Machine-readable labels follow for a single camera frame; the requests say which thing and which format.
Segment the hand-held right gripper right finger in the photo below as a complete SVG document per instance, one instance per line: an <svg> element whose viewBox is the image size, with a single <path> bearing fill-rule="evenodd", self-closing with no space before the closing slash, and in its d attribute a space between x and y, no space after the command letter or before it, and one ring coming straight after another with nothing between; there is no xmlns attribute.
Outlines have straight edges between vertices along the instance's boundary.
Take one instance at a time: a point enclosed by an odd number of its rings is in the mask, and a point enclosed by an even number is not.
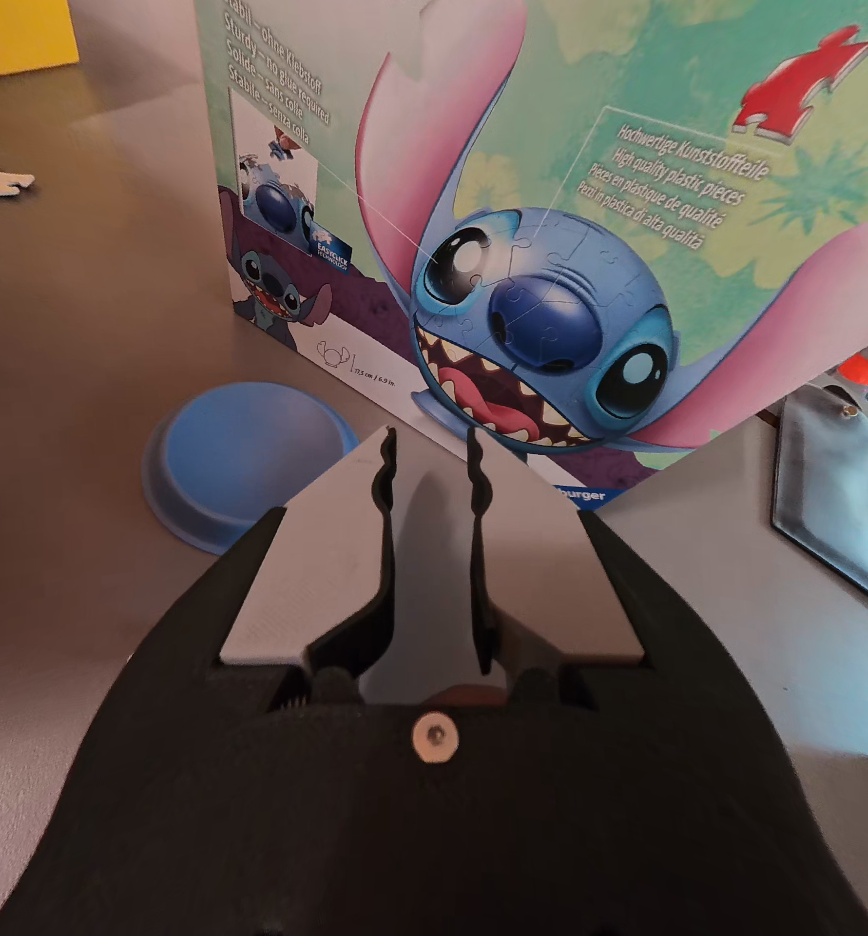
<svg viewBox="0 0 868 936"><path fill-rule="evenodd" d="M642 646L574 504L486 430L467 434L473 641L484 674L636 665Z"/></svg>

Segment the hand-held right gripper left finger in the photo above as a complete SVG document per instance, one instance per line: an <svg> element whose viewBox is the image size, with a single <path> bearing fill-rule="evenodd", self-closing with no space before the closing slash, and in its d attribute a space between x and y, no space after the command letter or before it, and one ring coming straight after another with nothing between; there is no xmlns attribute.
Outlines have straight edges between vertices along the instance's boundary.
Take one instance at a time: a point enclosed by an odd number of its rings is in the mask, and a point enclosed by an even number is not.
<svg viewBox="0 0 868 936"><path fill-rule="evenodd" d="M383 427L287 502L220 650L225 664L359 677L394 630L396 431Z"/></svg>

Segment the yellow plastic bin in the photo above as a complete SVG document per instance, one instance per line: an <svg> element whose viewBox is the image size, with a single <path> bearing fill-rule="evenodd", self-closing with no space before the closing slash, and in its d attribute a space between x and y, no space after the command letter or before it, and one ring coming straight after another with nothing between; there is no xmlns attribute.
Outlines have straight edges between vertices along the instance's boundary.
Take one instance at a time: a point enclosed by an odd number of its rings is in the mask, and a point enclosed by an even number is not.
<svg viewBox="0 0 868 936"><path fill-rule="evenodd" d="M67 1L0 1L0 76L78 61Z"/></svg>

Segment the blue round plastic stand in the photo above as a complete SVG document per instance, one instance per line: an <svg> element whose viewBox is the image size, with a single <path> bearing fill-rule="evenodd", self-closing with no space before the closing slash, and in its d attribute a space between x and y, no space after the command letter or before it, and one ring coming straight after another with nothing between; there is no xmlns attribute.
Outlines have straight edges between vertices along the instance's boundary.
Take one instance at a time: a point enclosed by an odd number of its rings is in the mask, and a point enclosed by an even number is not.
<svg viewBox="0 0 868 936"><path fill-rule="evenodd" d="M161 420L142 464L155 517L220 555L359 445L321 400L273 382L208 390Z"/></svg>

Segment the printed cardboard puzzle box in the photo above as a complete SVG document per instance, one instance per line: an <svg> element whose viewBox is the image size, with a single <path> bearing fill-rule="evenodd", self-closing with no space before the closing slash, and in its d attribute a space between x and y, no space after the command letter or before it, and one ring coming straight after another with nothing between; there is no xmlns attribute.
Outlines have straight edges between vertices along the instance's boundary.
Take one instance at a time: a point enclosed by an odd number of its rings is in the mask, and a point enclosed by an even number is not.
<svg viewBox="0 0 868 936"><path fill-rule="evenodd" d="M868 2L194 3L235 313L581 509L868 346Z"/></svg>

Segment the white flat base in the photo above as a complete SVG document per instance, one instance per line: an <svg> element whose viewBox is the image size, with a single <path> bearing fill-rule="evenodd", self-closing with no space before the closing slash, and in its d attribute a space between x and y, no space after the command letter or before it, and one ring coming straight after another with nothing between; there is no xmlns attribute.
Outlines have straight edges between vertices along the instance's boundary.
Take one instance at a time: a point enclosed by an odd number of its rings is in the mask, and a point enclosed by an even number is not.
<svg viewBox="0 0 868 936"><path fill-rule="evenodd" d="M784 399L771 522L868 594L868 417L843 389L806 384Z"/></svg>

